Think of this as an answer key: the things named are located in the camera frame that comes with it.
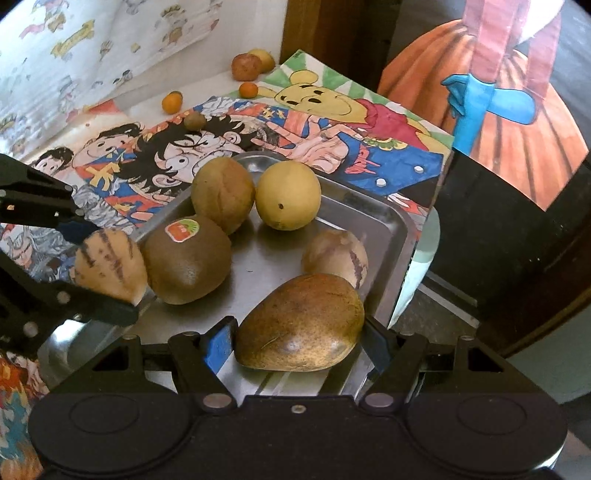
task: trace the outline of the poster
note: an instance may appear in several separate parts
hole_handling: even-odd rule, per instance
[[[571,0],[405,0],[378,92],[453,134],[454,148],[546,210],[589,152],[589,118],[573,101],[586,86],[569,81],[590,66],[581,51],[589,17],[577,9]]]

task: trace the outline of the metal tray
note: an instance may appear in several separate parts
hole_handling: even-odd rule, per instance
[[[262,172],[285,160],[272,152],[252,152],[234,157],[258,181]],[[188,330],[205,332],[226,315],[239,322],[270,292],[301,274],[300,261],[309,240],[322,229],[353,232],[369,258],[368,279],[359,294],[366,311],[387,325],[394,311],[413,254],[416,227],[410,217],[385,199],[344,186],[319,174],[322,204],[316,220],[295,232],[278,232],[262,223],[253,208],[249,219],[231,236],[232,272],[213,293],[183,306],[163,303],[149,291],[139,305],[136,325],[124,331],[100,322],[81,325],[67,321],[40,349],[41,375],[51,388],[64,380],[106,345],[123,335],[140,335],[142,343],[165,342]],[[135,232],[143,240],[158,225],[194,213],[190,189],[163,208]],[[371,362],[356,348],[330,370],[311,373],[254,371],[239,365],[233,355],[219,378],[238,401],[248,394],[356,395],[365,382]],[[170,374],[147,373],[151,380],[174,389]]]

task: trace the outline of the kiwi fruit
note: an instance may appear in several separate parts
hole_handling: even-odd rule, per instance
[[[172,305],[204,297],[230,273],[230,246],[223,230],[203,215],[160,225],[142,249],[150,287]]]

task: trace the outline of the brown round fruit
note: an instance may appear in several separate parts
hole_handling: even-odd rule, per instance
[[[142,249],[150,287],[172,305],[204,297],[230,273],[230,246],[222,229],[202,215],[161,225]]]
[[[137,305],[148,287],[144,259],[120,230],[99,230],[76,252],[74,281],[98,293]]]
[[[255,184],[247,170],[229,157],[207,162],[195,175],[191,201],[230,235],[248,218],[255,201]]]
[[[344,359],[359,339],[363,302],[344,278],[294,278],[260,302],[240,325],[235,355],[261,370],[313,372]]]
[[[262,61],[256,55],[242,53],[232,60],[232,76],[239,82],[253,82],[262,72]]]
[[[207,118],[201,112],[191,112],[183,120],[184,126],[190,132],[199,132],[205,128]]]
[[[351,232],[324,230],[306,248],[301,266],[305,273],[338,275],[359,288],[368,276],[368,255]]]

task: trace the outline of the cartoon character face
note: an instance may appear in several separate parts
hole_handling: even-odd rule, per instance
[[[129,124],[101,132],[99,138],[89,140],[84,147],[74,155],[72,166],[82,167],[95,160],[113,153],[139,135],[139,125]]]
[[[318,75],[309,70],[294,72],[291,86],[279,93],[261,87],[259,94],[274,98],[293,110],[347,123],[365,122],[367,109],[352,98],[326,87],[318,87]]]
[[[54,172],[64,164],[64,161],[60,158],[54,158],[51,155],[39,161],[35,166],[36,170],[43,172],[47,175],[53,175]]]
[[[223,152],[241,153],[242,149],[235,145],[238,137],[226,139],[234,132],[227,132],[224,137],[204,132],[203,135],[188,135],[185,139],[169,143],[164,150],[163,157],[155,155],[154,160],[158,168],[172,173],[173,176],[156,175],[154,184],[166,188],[178,184],[179,181],[191,183],[203,165],[212,159],[212,154],[221,156]]]
[[[33,243],[31,238],[27,235],[28,230],[23,230],[14,243],[12,243],[10,256],[12,260],[22,268],[29,268],[33,263]]]

